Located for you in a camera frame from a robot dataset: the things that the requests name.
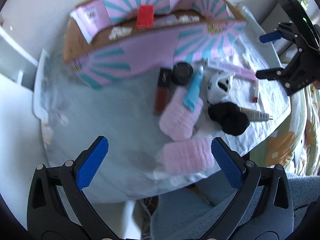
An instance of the rolled black sock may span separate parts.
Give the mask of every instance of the rolled black sock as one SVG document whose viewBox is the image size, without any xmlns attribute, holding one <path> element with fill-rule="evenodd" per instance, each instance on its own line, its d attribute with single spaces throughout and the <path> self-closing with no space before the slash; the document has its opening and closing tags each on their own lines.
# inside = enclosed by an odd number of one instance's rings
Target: rolled black sock
<svg viewBox="0 0 320 240">
<path fill-rule="evenodd" d="M 233 136 L 243 134 L 250 124 L 247 115 L 231 102 L 209 106 L 208 114 L 211 120 L 221 125 L 222 131 Z"/>
</svg>

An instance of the blue textured pad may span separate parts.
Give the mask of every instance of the blue textured pad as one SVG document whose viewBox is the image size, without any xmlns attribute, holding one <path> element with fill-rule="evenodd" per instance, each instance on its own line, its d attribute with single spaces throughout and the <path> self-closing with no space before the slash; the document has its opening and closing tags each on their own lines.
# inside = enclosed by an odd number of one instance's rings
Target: blue textured pad
<svg viewBox="0 0 320 240">
<path fill-rule="evenodd" d="M 107 155 L 108 148 L 108 140 L 103 138 L 79 168 L 76 183 L 80 190 L 90 185 L 104 157 Z"/>
<path fill-rule="evenodd" d="M 280 32 L 273 32 L 273 33 L 268 33 L 268 34 L 260 36 L 259 40 L 261 43 L 268 43 L 271 41 L 279 40 L 282 37 L 283 37 L 283 35 Z"/>
<path fill-rule="evenodd" d="M 212 140 L 211 152 L 231 187 L 240 190 L 243 184 L 242 172 L 217 139 Z"/>
</svg>

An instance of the rolled pink sock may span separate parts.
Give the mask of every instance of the rolled pink sock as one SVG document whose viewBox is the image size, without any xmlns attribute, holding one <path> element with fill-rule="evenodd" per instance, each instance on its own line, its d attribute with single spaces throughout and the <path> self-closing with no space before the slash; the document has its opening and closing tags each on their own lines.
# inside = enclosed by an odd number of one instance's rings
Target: rolled pink sock
<svg viewBox="0 0 320 240">
<path fill-rule="evenodd" d="M 212 137 L 167 143 L 163 148 L 163 164 L 167 173 L 193 174 L 212 168 L 215 160 L 211 142 Z"/>
<path fill-rule="evenodd" d="M 184 87 L 177 87 L 170 103 L 165 108 L 159 121 L 162 132 L 170 136 L 174 141 L 190 139 L 193 127 L 198 121 L 203 107 L 203 101 L 198 99 L 196 110 L 187 109 L 182 100 L 187 93 Z"/>
</svg>

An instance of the blue towel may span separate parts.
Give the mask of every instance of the blue towel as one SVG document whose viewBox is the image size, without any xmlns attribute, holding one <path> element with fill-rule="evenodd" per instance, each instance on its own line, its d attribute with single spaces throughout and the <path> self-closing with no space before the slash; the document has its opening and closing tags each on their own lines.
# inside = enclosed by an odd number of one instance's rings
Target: blue towel
<svg viewBox="0 0 320 240">
<path fill-rule="evenodd" d="M 151 218 L 153 240 L 180 240 L 200 238 L 220 217 L 232 200 L 236 191 L 217 172 L 197 183 L 197 187 L 210 204 L 188 189 L 179 189 L 159 196 L 158 207 Z M 320 196 L 320 176 L 298 177 L 288 174 L 294 208 L 294 228 L 296 228 L 309 205 Z M 262 187 L 258 187 L 240 224 L 247 222 L 260 197 Z"/>
</svg>

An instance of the beige tube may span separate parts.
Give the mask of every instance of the beige tube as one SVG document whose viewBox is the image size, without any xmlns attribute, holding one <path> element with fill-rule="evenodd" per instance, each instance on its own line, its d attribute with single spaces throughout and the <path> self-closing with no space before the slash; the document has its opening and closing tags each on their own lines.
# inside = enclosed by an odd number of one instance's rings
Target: beige tube
<svg viewBox="0 0 320 240">
<path fill-rule="evenodd" d="M 240 112 L 246 114 L 250 122 L 266 122 L 269 120 L 273 120 L 273 116 L 253 109 L 240 107 Z"/>
</svg>

